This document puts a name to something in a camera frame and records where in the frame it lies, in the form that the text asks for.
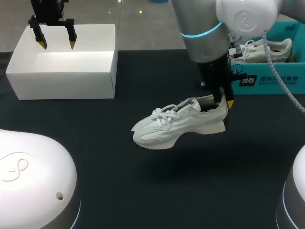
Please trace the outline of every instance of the robotic arm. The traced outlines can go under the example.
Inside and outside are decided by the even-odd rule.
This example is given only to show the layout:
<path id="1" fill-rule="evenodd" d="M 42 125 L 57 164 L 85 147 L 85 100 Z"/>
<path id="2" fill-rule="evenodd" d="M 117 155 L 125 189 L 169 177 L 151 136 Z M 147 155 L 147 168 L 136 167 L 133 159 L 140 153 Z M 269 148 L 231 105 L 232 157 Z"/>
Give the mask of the robotic arm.
<path id="1" fill-rule="evenodd" d="M 198 63 L 205 86 L 220 102 L 220 87 L 233 104 L 227 52 L 228 32 L 245 37 L 266 34 L 282 13 L 305 23 L 304 0 L 169 0 L 190 58 Z"/>
<path id="2" fill-rule="evenodd" d="M 29 20 L 30 27 L 34 30 L 36 41 L 47 49 L 46 39 L 39 24 L 48 26 L 65 26 L 68 31 L 71 48 L 74 48 L 77 35 L 74 29 L 74 19 L 63 19 L 64 3 L 69 0 L 31 0 L 35 15 Z"/>

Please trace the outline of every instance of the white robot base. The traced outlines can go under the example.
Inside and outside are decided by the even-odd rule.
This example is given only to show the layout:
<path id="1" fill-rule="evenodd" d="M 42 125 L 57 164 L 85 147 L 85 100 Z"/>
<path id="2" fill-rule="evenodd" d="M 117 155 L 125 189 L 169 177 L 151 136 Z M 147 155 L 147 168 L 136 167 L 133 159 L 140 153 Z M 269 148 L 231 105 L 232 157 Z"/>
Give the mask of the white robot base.
<path id="1" fill-rule="evenodd" d="M 305 228 L 305 146 L 295 158 L 276 210 L 279 229 Z"/>
<path id="2" fill-rule="evenodd" d="M 61 144 L 0 130 L 1 229 L 77 229 L 77 183 L 73 159 Z"/>

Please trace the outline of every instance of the small hole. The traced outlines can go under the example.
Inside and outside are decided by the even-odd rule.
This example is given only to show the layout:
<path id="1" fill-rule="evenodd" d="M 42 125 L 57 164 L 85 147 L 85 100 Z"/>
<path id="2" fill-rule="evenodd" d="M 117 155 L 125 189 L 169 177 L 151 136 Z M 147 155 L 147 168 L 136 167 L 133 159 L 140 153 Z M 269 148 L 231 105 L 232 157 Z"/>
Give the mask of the small hole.
<path id="1" fill-rule="evenodd" d="M 56 193 L 56 198 L 59 200 L 63 200 L 63 194 L 61 192 Z"/>

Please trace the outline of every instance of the shoe sole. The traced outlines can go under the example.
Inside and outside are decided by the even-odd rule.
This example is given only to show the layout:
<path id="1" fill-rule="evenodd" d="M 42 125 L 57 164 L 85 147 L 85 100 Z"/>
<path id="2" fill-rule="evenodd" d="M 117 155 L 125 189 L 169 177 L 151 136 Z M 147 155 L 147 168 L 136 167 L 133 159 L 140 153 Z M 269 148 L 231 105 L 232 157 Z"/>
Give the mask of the shoe sole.
<path id="1" fill-rule="evenodd" d="M 195 128 L 195 129 L 193 129 L 191 131 L 188 131 L 188 132 L 195 132 L 195 133 L 198 133 L 198 134 L 201 134 L 201 135 L 211 135 L 211 134 L 217 134 L 217 133 L 224 132 L 225 130 L 226 130 L 226 120 L 221 121 L 217 124 L 213 124 L 213 125 L 203 125 L 201 127 Z M 158 144 L 158 145 L 143 146 L 143 145 L 138 144 L 136 142 L 135 142 L 135 144 L 137 144 L 138 146 L 141 146 L 143 148 L 152 149 L 152 150 L 170 149 L 176 144 L 177 140 L 183 134 L 177 135 L 174 139 L 172 139 L 168 142 L 162 143 L 162 144 Z"/>

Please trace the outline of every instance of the shoelace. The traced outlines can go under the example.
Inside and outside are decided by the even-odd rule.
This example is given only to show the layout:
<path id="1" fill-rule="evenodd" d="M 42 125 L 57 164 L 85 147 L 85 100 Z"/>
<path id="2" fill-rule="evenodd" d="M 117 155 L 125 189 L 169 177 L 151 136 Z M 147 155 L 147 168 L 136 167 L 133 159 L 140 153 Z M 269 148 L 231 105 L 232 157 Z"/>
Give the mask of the shoelace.
<path id="1" fill-rule="evenodd" d="M 164 112 L 166 109 L 169 109 L 171 107 L 175 107 L 176 105 L 168 105 L 164 108 L 157 108 L 152 112 L 151 119 L 157 120 L 158 126 L 161 128 L 162 125 L 167 125 L 166 121 L 168 123 L 171 123 L 174 118 L 179 118 L 180 116 L 177 114 L 177 112 L 170 110 Z"/>
<path id="2" fill-rule="evenodd" d="M 246 44 L 244 44 L 244 45 L 241 44 L 240 45 L 240 47 L 243 50 L 244 62 L 245 62 L 246 58 L 249 56 L 249 55 L 247 56 L 247 53 L 251 52 L 253 50 L 256 50 L 256 48 L 252 45 L 253 42 L 255 42 L 255 41 L 249 40 L 249 41 L 246 42 Z"/>

